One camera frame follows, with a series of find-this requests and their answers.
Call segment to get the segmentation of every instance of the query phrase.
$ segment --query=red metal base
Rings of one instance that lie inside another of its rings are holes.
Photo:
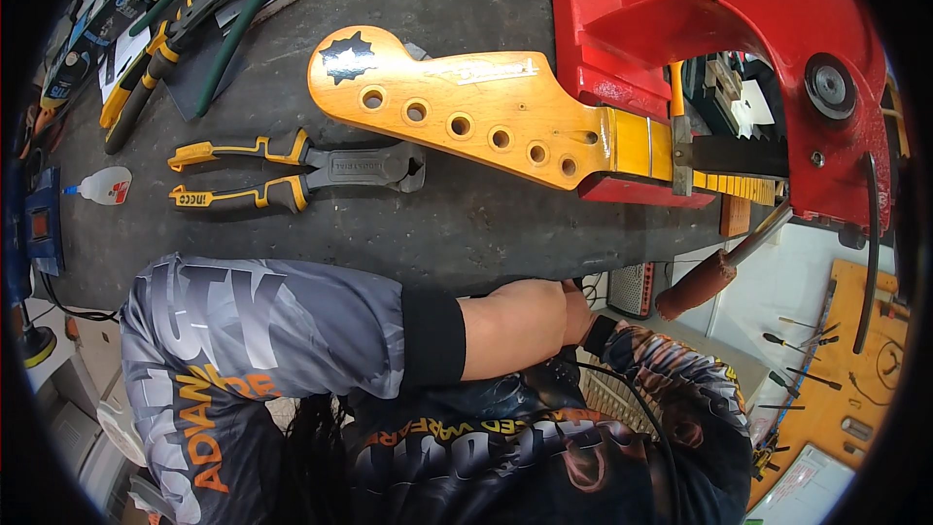
[[[557,78],[590,105],[603,102],[667,123],[671,92],[661,77],[663,66],[733,49],[766,58],[784,99],[794,212],[866,228],[868,190],[858,159],[871,151],[881,228],[887,228],[890,171],[879,108],[884,54],[857,0],[553,0],[553,5]],[[856,107],[846,121],[825,119],[806,94],[804,68],[814,53],[833,54],[852,75]],[[814,151],[825,158],[822,168],[811,162]]]
[[[694,191],[691,196],[678,196],[671,187],[626,181],[620,177],[589,175],[577,185],[577,194],[587,201],[635,203],[700,209],[716,198],[714,194]]]

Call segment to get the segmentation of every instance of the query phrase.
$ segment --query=long black hair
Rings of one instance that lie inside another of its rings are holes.
[[[353,520],[346,447],[346,410],[331,394],[301,399],[286,429],[278,498],[270,523],[349,523]]]

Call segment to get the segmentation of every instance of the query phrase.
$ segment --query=black cuff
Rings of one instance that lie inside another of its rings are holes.
[[[605,350],[605,342],[609,340],[609,335],[615,330],[617,324],[619,324],[618,321],[614,321],[602,314],[599,315],[596,322],[592,324],[592,328],[589,329],[589,335],[586,337],[583,349],[588,353],[601,357]]]
[[[403,287],[402,328],[405,375],[401,389],[460,382],[467,362],[467,328],[454,296]]]

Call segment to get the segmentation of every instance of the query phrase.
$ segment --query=glue bottle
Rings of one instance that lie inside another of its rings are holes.
[[[126,192],[130,190],[131,181],[133,181],[133,173],[130,169],[107,167],[85,177],[81,184],[65,188],[62,193],[81,193],[84,198],[101,205],[119,205],[126,200]]]

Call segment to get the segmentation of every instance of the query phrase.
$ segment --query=workbench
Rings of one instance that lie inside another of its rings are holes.
[[[111,165],[127,167],[134,179],[123,205],[62,197],[66,271],[53,282],[58,298],[116,309],[135,274],[174,251],[333,263],[465,296],[519,278],[565,279],[672,260],[722,240],[718,199],[702,210],[588,202],[433,150],[419,192],[330,188],[318,191],[303,213],[234,221],[174,211],[168,194],[179,183],[229,189],[295,172],[270,163],[171,171],[166,159],[174,147],[194,139],[274,136],[302,125],[320,148],[392,143],[325,118],[308,94],[314,47],[333,30],[356,24],[388,29],[436,57],[529,50],[543,52],[554,67],[551,0],[299,0],[246,35],[245,70],[204,118],[185,123],[159,84],[130,142],[113,157],[104,154],[101,94],[91,86],[75,102],[50,163],[61,166],[63,186]],[[752,208],[755,227],[770,208]],[[36,294],[44,295],[41,284]]]

